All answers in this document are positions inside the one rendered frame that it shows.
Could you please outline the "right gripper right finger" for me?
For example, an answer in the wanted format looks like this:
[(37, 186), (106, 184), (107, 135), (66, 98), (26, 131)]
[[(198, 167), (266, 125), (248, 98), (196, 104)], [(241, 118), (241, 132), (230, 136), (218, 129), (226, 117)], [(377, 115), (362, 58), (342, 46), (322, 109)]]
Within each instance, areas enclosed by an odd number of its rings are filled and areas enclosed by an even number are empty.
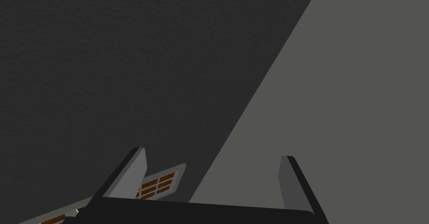
[(284, 207), (291, 210), (309, 211), (323, 215), (314, 192), (293, 156), (282, 156), (278, 172)]

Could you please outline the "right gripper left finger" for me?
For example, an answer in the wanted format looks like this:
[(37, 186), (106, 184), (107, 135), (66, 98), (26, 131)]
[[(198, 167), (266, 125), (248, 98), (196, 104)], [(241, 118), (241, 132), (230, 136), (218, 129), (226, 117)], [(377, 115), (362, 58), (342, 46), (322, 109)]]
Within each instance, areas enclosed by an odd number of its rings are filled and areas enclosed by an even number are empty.
[(93, 204), (102, 197), (133, 199), (146, 171), (145, 148), (133, 148), (92, 196), (90, 203)]

